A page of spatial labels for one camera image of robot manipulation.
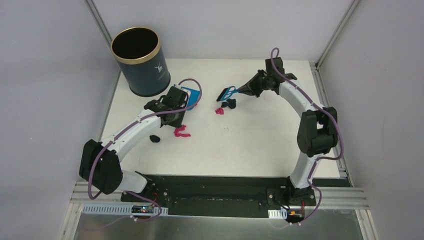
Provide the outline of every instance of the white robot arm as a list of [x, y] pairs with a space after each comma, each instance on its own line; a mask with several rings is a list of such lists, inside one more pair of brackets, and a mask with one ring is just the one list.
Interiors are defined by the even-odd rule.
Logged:
[[159, 100], [152, 100], [133, 121], [116, 133], [97, 142], [89, 140], [82, 151], [79, 175], [104, 194], [116, 190], [140, 193], [146, 186], [146, 178], [137, 172], [121, 170], [120, 162], [142, 139], [164, 125], [182, 126], [187, 107], [188, 93], [172, 86]]
[[225, 88], [218, 96], [217, 101], [223, 101], [233, 93], [259, 97], [263, 91], [272, 90], [286, 99], [299, 115], [300, 125], [297, 133], [297, 145], [300, 154], [296, 167], [285, 186], [282, 201], [291, 203], [293, 199], [299, 200], [305, 196], [310, 196], [312, 190], [309, 182], [312, 182], [321, 157], [337, 145], [338, 135], [335, 125], [323, 113], [325, 111], [337, 121], [337, 111], [333, 107], [324, 107], [319, 103], [312, 103], [312, 100], [299, 87], [298, 83], [293, 82], [297, 78], [292, 73], [285, 74], [282, 59], [274, 57], [272, 60], [266, 59], [266, 71], [258, 70], [257, 74], [245, 85], [236, 90]]
[[[139, 121], [142, 117], [154, 114], [152, 110], [142, 110], [140, 114], [134, 118], [130, 123], [124, 126], [122, 129], [117, 131], [116, 133], [102, 139], [101, 146], [105, 147], [107, 143], [113, 141], [115, 136], [122, 132], [125, 128], [131, 125], [136, 121]], [[156, 130], [161, 128], [161, 118], [159, 116], [151, 116], [143, 121], [140, 121], [139, 124], [136, 124], [131, 128], [131, 130], [124, 132], [118, 140], [115, 141], [114, 144], [109, 146], [107, 150], [115, 152], [117, 155], [119, 162], [122, 162], [125, 155], [135, 147], [141, 140], [149, 137]], [[122, 170], [122, 181], [116, 190], [121, 191], [132, 191], [135, 193], [140, 193], [146, 186], [147, 180], [140, 174], [136, 172], [130, 172]]]
[[[278, 94], [287, 100], [291, 107], [296, 111], [299, 117], [302, 117], [302, 114], [306, 111], [318, 111], [317, 108], [312, 106], [305, 96], [303, 96], [294, 86], [288, 82], [282, 82], [279, 85]], [[308, 178], [309, 173], [318, 157], [321, 157], [323, 154], [316, 154], [312, 157], [309, 157], [306, 153], [300, 152], [299, 158], [297, 159], [296, 167], [294, 167], [293, 172], [290, 175], [290, 180], [293, 186], [297, 189], [303, 189], [309, 187], [307, 179], [312, 180], [312, 177], [315, 173], [315, 170], [318, 167], [320, 161], [316, 162], [315, 170], [312, 173], [312, 177]]]

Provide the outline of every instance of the white table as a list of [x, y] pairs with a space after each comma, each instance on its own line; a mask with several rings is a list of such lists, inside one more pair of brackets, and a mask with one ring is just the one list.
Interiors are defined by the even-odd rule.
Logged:
[[[235, 109], [224, 108], [216, 99], [228, 86], [237, 88], [250, 80], [264, 60], [167, 59], [171, 84], [186, 78], [198, 80], [202, 99], [186, 112], [183, 124], [191, 137], [175, 137], [174, 128], [164, 126], [155, 132], [161, 141], [142, 140], [121, 162], [123, 170], [155, 175], [287, 177], [299, 156], [296, 136], [300, 118], [291, 106], [273, 91], [259, 98], [235, 94]], [[286, 73], [297, 76], [303, 89], [318, 101], [318, 93], [308, 61], [284, 60]], [[196, 88], [195, 83], [183, 86]], [[155, 97], [133, 94], [123, 74], [119, 78], [103, 138], [131, 121]], [[337, 163], [322, 160], [315, 177], [339, 178]]]

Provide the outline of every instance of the pink toy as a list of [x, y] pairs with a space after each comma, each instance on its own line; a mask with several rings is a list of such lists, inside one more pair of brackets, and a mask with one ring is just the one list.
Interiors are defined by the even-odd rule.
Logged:
[[182, 125], [182, 127], [175, 128], [175, 131], [173, 131], [173, 134], [175, 135], [175, 137], [183, 137], [183, 138], [191, 137], [192, 135], [190, 133], [180, 133], [180, 131], [186, 130], [186, 127], [187, 127], [186, 125]]
[[219, 114], [219, 115], [224, 115], [224, 109], [222, 107], [220, 107], [220, 108], [215, 110], [215, 113]]

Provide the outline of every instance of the red wire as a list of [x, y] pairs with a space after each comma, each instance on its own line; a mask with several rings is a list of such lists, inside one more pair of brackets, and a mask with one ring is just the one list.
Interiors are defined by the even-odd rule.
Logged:
[[304, 201], [304, 200], [302, 200], [302, 208], [300, 209], [300, 211], [301, 211], [302, 213], [304, 213], [304, 210], [305, 210], [305, 201]]
[[154, 198], [153, 202], [156, 202], [156, 200], [158, 200], [159, 196], [156, 192], [152, 193], [152, 195], [155, 195], [156, 197]]

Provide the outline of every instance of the cylindrical bin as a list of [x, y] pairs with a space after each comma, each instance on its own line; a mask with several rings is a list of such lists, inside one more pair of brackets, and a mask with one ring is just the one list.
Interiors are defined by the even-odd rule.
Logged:
[[128, 28], [116, 35], [110, 48], [134, 94], [152, 97], [167, 89], [171, 75], [156, 32]]

